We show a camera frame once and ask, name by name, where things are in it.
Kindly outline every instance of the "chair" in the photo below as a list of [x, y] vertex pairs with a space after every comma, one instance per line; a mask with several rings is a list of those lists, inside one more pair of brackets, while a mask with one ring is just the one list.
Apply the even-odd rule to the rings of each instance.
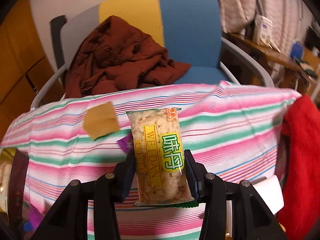
[[261, 65], [221, 37], [218, 0], [107, 0], [75, 16], [62, 27], [60, 36], [65, 64], [39, 91], [31, 109], [37, 108], [52, 83], [69, 68], [83, 40], [111, 15], [150, 34], [169, 50], [173, 60], [192, 64], [175, 84], [217, 84], [220, 80], [239, 84], [220, 62], [223, 44], [260, 78], [262, 85], [274, 87]]

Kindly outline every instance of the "chair armrest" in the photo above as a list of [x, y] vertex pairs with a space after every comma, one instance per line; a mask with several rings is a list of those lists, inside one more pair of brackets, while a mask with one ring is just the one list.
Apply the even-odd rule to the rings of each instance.
[[34, 109], [38, 108], [39, 102], [47, 93], [47, 91], [52, 87], [55, 81], [67, 70], [67, 65], [63, 65], [61, 68], [58, 69], [56, 73], [52, 75], [52, 77], [44, 84], [44, 86], [40, 89], [37, 93], [36, 97], [33, 99], [30, 110], [33, 111]]
[[230, 72], [230, 70], [228, 70], [228, 68], [222, 62], [220, 62], [220, 68], [224, 71], [228, 78], [230, 78], [231, 82], [237, 85], [241, 85], [239, 81], [235, 78], [235, 76]]
[[258, 62], [225, 38], [222, 38], [222, 42], [227, 50], [238, 57], [255, 75], [258, 76], [263, 86], [275, 87], [268, 72]]

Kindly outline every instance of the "white box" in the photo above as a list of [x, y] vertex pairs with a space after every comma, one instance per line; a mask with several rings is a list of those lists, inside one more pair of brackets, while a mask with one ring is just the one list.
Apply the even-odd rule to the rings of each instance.
[[272, 42], [273, 22], [262, 15], [257, 15], [254, 23], [252, 41], [261, 46], [269, 46]]

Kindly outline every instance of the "chair backrest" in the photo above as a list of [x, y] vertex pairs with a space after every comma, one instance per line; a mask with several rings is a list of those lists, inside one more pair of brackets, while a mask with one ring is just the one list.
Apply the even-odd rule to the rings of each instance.
[[217, 67], [221, 26], [218, 0], [107, 0], [70, 19], [61, 30], [69, 67], [91, 31], [111, 15], [150, 34], [175, 61]]

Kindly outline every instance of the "screw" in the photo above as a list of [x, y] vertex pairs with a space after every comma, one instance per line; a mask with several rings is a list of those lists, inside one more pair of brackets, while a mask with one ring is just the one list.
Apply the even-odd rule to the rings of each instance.
[[245, 186], [245, 187], [249, 187], [250, 186], [250, 182], [247, 181], [247, 180], [241, 181], [241, 184], [242, 184], [242, 186]]
[[207, 173], [207, 174], [205, 175], [205, 177], [206, 177], [207, 179], [214, 179], [215, 175], [214, 175], [213, 173], [209, 172], [209, 173]]
[[115, 177], [115, 175], [114, 175], [113, 172], [108, 172], [108, 173], [106, 174], [106, 178], [107, 178], [107, 179], [113, 179], [114, 177]]
[[70, 185], [71, 186], [77, 186], [79, 184], [79, 180], [77, 180], [77, 179], [74, 179], [74, 180], [72, 180], [71, 182], [70, 182]]

